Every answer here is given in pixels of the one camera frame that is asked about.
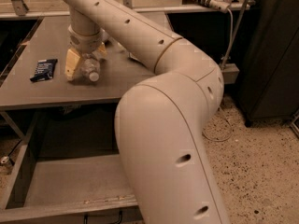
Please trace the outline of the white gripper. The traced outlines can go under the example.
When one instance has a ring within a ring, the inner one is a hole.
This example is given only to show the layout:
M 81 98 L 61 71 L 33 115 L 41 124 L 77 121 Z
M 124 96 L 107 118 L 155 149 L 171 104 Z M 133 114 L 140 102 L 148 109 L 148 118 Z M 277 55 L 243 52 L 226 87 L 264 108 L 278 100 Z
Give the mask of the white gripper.
M 107 55 L 106 46 L 102 43 L 101 32 L 99 29 L 94 29 L 86 35 L 80 34 L 74 30 L 72 26 L 68 27 L 70 37 L 70 48 L 66 53 L 64 73 L 68 81 L 72 81 L 81 64 L 81 54 L 91 54 L 95 50 L 103 56 Z

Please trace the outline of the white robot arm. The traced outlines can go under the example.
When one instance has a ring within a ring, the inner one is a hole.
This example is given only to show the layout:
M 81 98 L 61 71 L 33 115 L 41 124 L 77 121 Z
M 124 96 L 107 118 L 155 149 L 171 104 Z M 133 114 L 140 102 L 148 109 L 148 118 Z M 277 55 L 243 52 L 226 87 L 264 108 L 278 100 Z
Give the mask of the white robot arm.
M 95 23 L 154 74 L 122 96 L 115 114 L 121 162 L 145 223 L 230 224 L 202 137 L 223 96 L 219 66 L 118 2 L 64 1 L 74 34 Z

